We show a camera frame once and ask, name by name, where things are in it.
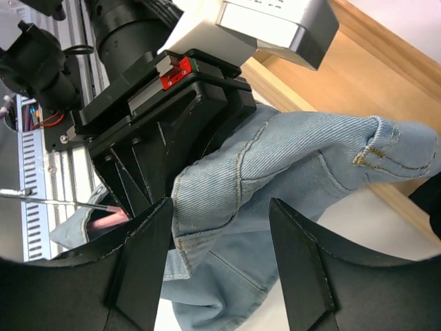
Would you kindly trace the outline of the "pink hanger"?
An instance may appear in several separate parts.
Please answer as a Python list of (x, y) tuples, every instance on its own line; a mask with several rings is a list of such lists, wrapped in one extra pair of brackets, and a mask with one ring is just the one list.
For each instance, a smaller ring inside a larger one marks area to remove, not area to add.
[(109, 215), (107, 215), (106, 217), (97, 219), (96, 221), (93, 221), (90, 225), (88, 225), (87, 228), (90, 230), (101, 230), (112, 226), (120, 225), (122, 223), (129, 221), (129, 217), (126, 215), (123, 209), (117, 206), (100, 205), (95, 203), (82, 203), (78, 201), (61, 201), (54, 199), (38, 198), (34, 196), (34, 193), (31, 189), (12, 190), (12, 189), (2, 188), (1, 198), (18, 199), (26, 203), (83, 207), (93, 210), (101, 210), (109, 213)]

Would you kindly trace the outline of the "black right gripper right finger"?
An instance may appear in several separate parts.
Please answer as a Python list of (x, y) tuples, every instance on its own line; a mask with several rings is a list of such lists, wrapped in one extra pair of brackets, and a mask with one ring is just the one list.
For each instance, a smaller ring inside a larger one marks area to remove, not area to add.
[(291, 330), (439, 330), (440, 258), (371, 250), (280, 199), (271, 237)]

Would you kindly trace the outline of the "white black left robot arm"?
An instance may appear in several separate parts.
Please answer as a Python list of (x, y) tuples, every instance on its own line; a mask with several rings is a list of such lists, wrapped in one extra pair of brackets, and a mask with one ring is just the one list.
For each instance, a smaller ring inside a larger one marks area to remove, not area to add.
[(216, 35), (166, 50), (170, 1), (26, 1), (7, 30), (1, 79), (43, 108), (48, 151), (87, 148), (130, 217), (171, 194), (186, 166), (220, 148), (256, 104)]

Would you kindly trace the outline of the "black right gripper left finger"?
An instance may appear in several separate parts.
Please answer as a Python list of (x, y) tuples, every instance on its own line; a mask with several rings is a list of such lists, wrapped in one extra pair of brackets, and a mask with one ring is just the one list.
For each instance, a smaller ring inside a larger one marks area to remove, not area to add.
[(1, 260), (2, 330), (153, 330), (170, 243), (164, 198), (52, 260)]

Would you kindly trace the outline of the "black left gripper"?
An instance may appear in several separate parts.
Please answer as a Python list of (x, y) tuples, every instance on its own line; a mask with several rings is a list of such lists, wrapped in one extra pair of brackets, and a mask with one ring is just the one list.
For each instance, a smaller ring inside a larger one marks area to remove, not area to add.
[[(241, 70), (200, 50), (145, 54), (91, 101), (80, 128), (100, 179), (129, 217), (171, 196), (183, 168), (216, 151), (256, 110)], [(185, 89), (204, 83), (188, 103)], [(182, 113), (178, 107), (183, 106)], [(165, 140), (97, 138), (127, 117), (140, 123), (156, 111), (168, 129)]]

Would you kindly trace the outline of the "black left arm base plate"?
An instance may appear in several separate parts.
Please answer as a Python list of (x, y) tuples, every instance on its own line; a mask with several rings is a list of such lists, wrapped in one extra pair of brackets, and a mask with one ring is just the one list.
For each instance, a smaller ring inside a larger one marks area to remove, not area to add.
[(80, 110), (80, 108), (65, 111), (42, 110), (45, 120), (42, 130), (47, 152), (65, 152), (89, 143), (87, 136), (77, 134), (75, 131), (75, 124), (81, 119)]

